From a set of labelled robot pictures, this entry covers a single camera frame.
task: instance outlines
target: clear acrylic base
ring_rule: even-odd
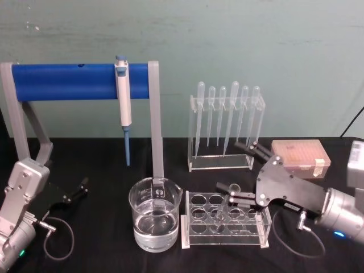
[[[247,155],[199,155],[188,159],[188,170],[233,169],[253,167],[254,158]]]

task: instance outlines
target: micropipette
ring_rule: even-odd
[[[115,63],[115,76],[117,95],[120,103],[121,126],[124,131],[126,165],[130,165],[129,150],[129,129],[131,125],[130,107],[130,83],[129,83],[129,64],[125,56],[117,55]]]
[[[197,156],[198,147],[200,145],[200,134],[201,134],[201,119],[202,119],[202,108],[204,105],[205,95],[205,84],[200,81],[197,89],[197,128],[196,128],[196,143],[195,143],[195,157]]]
[[[238,90],[239,90],[239,83],[237,81],[235,81],[231,85],[229,117],[227,118],[227,127],[226,127],[223,155],[225,155],[226,148],[228,147],[228,143],[229,143],[231,122],[233,121],[233,113],[234,113],[235,102],[237,101]]]
[[[241,123],[243,122],[243,114],[244,114],[245,104],[248,99],[248,94],[249,94],[249,87],[244,85],[243,90],[241,92],[241,96],[240,96],[241,109],[240,109],[239,118],[238,118],[237,141],[240,136]]]
[[[219,111],[218,111],[218,119],[217,119],[217,146],[218,146],[218,139],[220,137],[222,112],[224,111],[225,98],[226,98],[226,87],[223,86],[220,88],[220,95],[218,98]]]
[[[210,134],[211,134],[211,123],[212,123],[212,110],[214,108],[215,100],[215,87],[211,86],[209,89],[209,116],[207,121],[207,147],[209,147]]]

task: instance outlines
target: black cable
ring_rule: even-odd
[[[347,126],[347,128],[342,132],[342,134],[340,135],[340,137],[342,138],[346,131],[348,131],[348,129],[350,128],[350,126],[354,123],[354,121],[360,116],[360,114],[363,112],[364,110],[364,106],[363,108],[358,112],[358,114],[353,118],[353,120],[350,121],[349,125]]]
[[[278,239],[278,241],[285,247],[287,248],[290,252],[292,252],[293,254],[296,254],[297,256],[301,256],[303,258],[308,258],[308,259],[317,259],[317,258],[321,258],[323,257],[325,254],[326,254],[326,248],[323,244],[323,242],[321,241],[320,237],[318,237],[316,235],[315,232],[311,231],[311,230],[305,230],[305,231],[308,231],[310,232],[318,241],[318,243],[320,244],[321,246],[321,249],[322,249],[322,253],[319,254],[319,255],[307,255],[307,254],[303,254],[303,253],[299,253],[298,251],[292,249],[289,245],[287,245],[285,242],[283,242],[283,240],[278,236],[278,233],[275,229],[275,217],[277,216],[278,212],[280,210],[277,210],[276,213],[274,214],[273,216],[273,219],[272,219],[272,229],[273,229],[273,233],[274,235],[276,236],[276,238]]]
[[[52,256],[48,250],[47,250],[47,242],[48,242],[48,239],[49,239],[49,236],[47,235],[45,240],[44,240],[44,243],[43,243],[43,249],[44,249],[44,252],[45,254],[49,257],[49,259],[52,259],[52,260],[55,260],[57,262],[59,261],[62,261],[62,260],[66,260],[73,252],[73,247],[75,246],[75,236],[73,235],[73,231],[72,231],[72,228],[71,226],[64,220],[60,219],[60,218],[57,218],[57,217],[47,217],[46,219],[50,219],[50,220],[55,220],[55,221],[59,221],[59,222],[62,222],[64,225],[66,225],[66,227],[69,229],[69,232],[71,234],[71,240],[72,240],[72,244],[71,244],[71,249],[69,250],[69,253],[64,256],[64,257],[54,257]]]

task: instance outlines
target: pipette tip box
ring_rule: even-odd
[[[272,151],[284,168],[302,179],[324,178],[331,160],[318,139],[273,140]]]

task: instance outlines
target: pipette rack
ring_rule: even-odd
[[[239,140],[247,146],[250,146],[254,141],[258,141],[266,104],[260,94],[259,87],[255,86],[248,92],[243,92],[243,90],[247,91],[247,86],[240,86],[235,102],[234,98],[231,100],[229,96],[221,98],[217,95],[211,99],[208,97],[208,91],[205,92],[205,96],[202,100],[193,96],[190,97],[188,139],[188,169],[190,172],[196,169],[252,169],[254,158],[242,154],[240,149],[234,147],[234,143]],[[198,107],[201,107],[201,103],[199,106],[198,102],[201,101],[203,101],[202,111],[200,111],[201,127],[200,133],[198,134]],[[208,133],[208,113],[211,107],[213,113],[212,124],[210,125],[210,133]],[[227,123],[230,108],[232,108],[233,111],[233,119],[229,132],[227,130]],[[220,136],[218,136],[217,120],[220,110],[222,110],[222,122],[220,126]],[[196,137],[199,138],[197,154]],[[228,138],[228,145],[226,153],[224,154],[224,142],[226,138]]]

